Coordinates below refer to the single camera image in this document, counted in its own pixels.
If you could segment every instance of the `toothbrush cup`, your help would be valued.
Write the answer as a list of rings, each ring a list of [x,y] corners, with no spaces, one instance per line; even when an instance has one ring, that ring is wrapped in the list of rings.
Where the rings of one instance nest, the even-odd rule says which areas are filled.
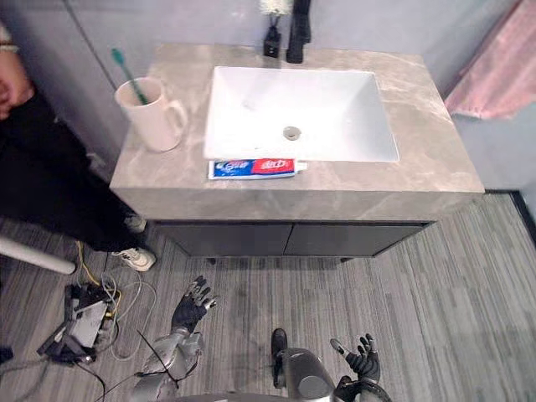
[[[178,100],[169,100],[162,82],[150,77],[136,78],[138,87],[148,100],[140,103],[130,81],[121,85],[116,93],[117,104],[131,121],[136,134],[147,149],[165,152],[175,148],[181,141],[188,124],[188,113]]]

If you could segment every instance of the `gray carpet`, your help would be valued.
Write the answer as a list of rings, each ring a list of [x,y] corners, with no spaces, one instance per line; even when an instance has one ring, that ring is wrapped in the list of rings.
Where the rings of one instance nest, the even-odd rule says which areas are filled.
[[[31,225],[4,221],[0,232],[74,260],[72,240]],[[171,241],[149,230],[148,244],[160,257],[143,275],[158,292],[147,336],[168,333],[170,317],[186,285],[205,274],[222,296],[202,321],[207,347],[182,394],[249,391],[278,394],[271,387],[271,330],[284,327],[293,346],[310,348],[337,382],[349,374],[333,352],[336,337],[352,348],[358,336],[379,339],[382,379],[393,400],[536,400],[536,251],[511,199],[487,195],[457,214],[406,240],[376,259],[340,264],[335,259],[253,258],[221,260],[216,266],[188,259]],[[121,284],[135,280],[116,258],[86,251],[95,272],[112,271]],[[59,276],[0,257],[1,344],[14,362],[34,360],[35,350],[61,321],[64,285]],[[150,293],[123,323],[117,348],[138,342]],[[142,346],[131,362],[104,352],[92,365],[112,386],[140,369]],[[31,390],[43,366],[3,376],[0,399]],[[107,395],[126,400],[131,379]],[[93,401],[95,379],[79,368],[49,365],[29,400]]]

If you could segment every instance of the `white sneaker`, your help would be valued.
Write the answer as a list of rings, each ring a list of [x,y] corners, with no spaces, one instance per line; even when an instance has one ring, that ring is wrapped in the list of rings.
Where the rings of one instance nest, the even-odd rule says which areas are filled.
[[[125,226],[131,233],[137,235],[145,230],[147,221],[137,214],[128,214],[124,220]]]
[[[149,268],[157,262],[157,257],[151,251],[139,247],[111,254],[121,257],[133,270],[140,272],[149,271]]]

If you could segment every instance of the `mug handle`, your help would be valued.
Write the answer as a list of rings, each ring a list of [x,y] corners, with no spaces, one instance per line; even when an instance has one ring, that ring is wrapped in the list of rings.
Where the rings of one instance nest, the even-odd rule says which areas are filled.
[[[166,107],[167,118],[177,128],[175,133],[176,137],[180,137],[180,131],[186,126],[188,122],[188,113],[183,104],[178,100],[172,100]]]

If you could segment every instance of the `faucet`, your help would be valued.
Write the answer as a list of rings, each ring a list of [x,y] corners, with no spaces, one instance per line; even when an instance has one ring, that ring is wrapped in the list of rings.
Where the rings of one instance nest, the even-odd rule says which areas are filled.
[[[286,50],[287,63],[299,64],[303,62],[303,45],[311,42],[310,6],[311,0],[294,0],[291,36]]]

